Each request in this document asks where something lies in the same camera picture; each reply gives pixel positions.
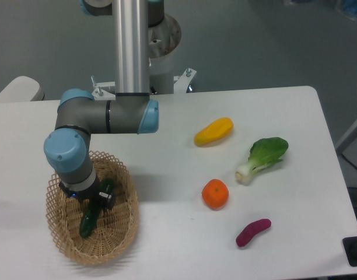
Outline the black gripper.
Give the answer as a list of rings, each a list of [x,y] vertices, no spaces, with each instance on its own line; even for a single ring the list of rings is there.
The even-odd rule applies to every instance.
[[[86,199],[92,199],[95,197],[95,201],[99,204],[101,209],[112,210],[116,203],[116,196],[111,192],[106,193],[99,190],[100,180],[96,177],[92,180],[92,183],[84,190],[75,191],[66,187],[61,181],[59,187],[67,198],[74,198],[79,202],[83,202]]]

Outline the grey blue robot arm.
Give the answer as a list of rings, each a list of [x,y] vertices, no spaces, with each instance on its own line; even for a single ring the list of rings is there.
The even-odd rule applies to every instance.
[[[148,134],[159,127],[159,105],[150,98],[148,29],[163,21],[163,1],[82,1],[90,15],[111,15],[115,26],[115,97],[96,100],[85,90],[63,93],[55,130],[44,153],[59,175],[61,190],[78,201],[111,209],[115,196],[103,191],[89,156],[93,134]]]

